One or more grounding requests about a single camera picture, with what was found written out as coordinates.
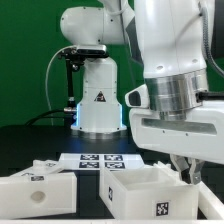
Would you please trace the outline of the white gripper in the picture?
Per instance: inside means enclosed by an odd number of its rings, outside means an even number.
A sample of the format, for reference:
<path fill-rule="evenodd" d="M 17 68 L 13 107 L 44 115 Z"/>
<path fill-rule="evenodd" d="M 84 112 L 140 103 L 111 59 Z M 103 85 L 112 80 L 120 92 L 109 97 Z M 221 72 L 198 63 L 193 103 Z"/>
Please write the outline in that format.
<path fill-rule="evenodd" d="M 140 108 L 131 109 L 129 119 L 136 145 L 171 154 L 172 164 L 186 183 L 189 175 L 192 184 L 201 181 L 204 161 L 224 164 L 223 101 L 204 101 L 187 113 L 185 121 L 160 120 L 156 112 Z M 190 170 L 183 156 L 195 158 Z"/>

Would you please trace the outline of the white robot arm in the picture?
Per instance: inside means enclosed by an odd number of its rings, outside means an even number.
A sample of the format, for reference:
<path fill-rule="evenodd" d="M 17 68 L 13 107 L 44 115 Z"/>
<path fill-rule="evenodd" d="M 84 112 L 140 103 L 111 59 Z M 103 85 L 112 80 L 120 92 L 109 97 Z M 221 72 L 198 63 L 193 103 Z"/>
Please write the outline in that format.
<path fill-rule="evenodd" d="M 135 0 L 125 17 L 144 78 L 126 95 L 133 139 L 169 154 L 194 184 L 205 162 L 224 164 L 224 92 L 209 90 L 206 73 L 224 77 L 211 50 L 215 9 L 216 0 Z"/>

